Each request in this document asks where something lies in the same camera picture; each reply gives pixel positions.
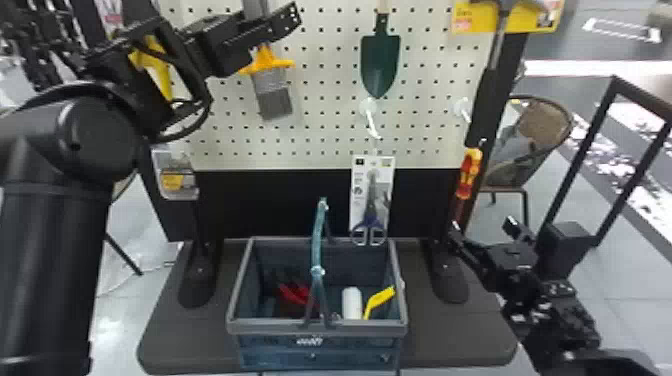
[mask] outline yellow handle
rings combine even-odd
[[[267,46],[262,45],[257,51],[257,58],[254,62],[238,71],[240,74],[255,74],[265,70],[275,68],[291,68],[294,66],[293,60],[279,60],[273,55],[273,51]]]
[[[366,303],[366,309],[364,309],[364,320],[368,320],[369,316],[371,316],[371,311],[382,305],[385,304],[388,300],[392,299],[394,296],[395,291],[394,287],[390,286],[386,288],[385,290],[377,293],[376,295],[373,295],[372,297],[369,298],[369,301]]]
[[[147,47],[151,50],[161,53],[166,52],[153,35],[146,36],[145,43],[147,43]],[[133,51],[128,57],[138,68],[154,68],[159,80],[159,90],[161,90],[161,94],[163,94],[166,100],[173,99],[173,87],[170,83],[170,69],[166,62],[161,61],[154,56],[145,55],[138,50]]]

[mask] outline plastic basket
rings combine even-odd
[[[320,290],[311,273],[312,240],[259,237],[248,242],[226,318],[241,366],[250,371],[396,369],[408,313],[394,242],[358,247],[350,239],[318,238],[319,265],[325,270]],[[311,300],[319,318],[273,317],[277,272],[288,268],[297,271],[298,279],[313,282]],[[333,312],[341,312],[341,291],[349,286],[361,290],[364,304],[389,286],[396,294],[370,320],[334,318]]]

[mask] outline red pliers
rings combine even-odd
[[[301,286],[298,283],[292,283],[292,286],[290,287],[281,283],[278,285],[278,290],[280,291],[280,296],[288,302],[304,306],[308,304],[310,289],[305,286]]]

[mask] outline scissors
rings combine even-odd
[[[366,195],[364,218],[359,224],[352,228],[350,238],[352,239],[352,242],[358,246],[379,246],[385,243],[385,240],[387,239],[387,230],[380,219],[378,219],[378,210],[376,210],[375,171],[369,173],[369,191]]]

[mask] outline table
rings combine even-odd
[[[225,315],[245,244],[246,240],[223,242],[215,295],[193,310],[177,302],[190,250],[188,245],[183,248],[138,346],[138,361],[148,374],[244,372],[226,331]],[[421,243],[400,239],[397,251],[410,316],[402,369],[501,366],[511,361],[517,340],[499,314],[499,303],[464,265],[470,299],[463,305],[446,305],[432,292]]]

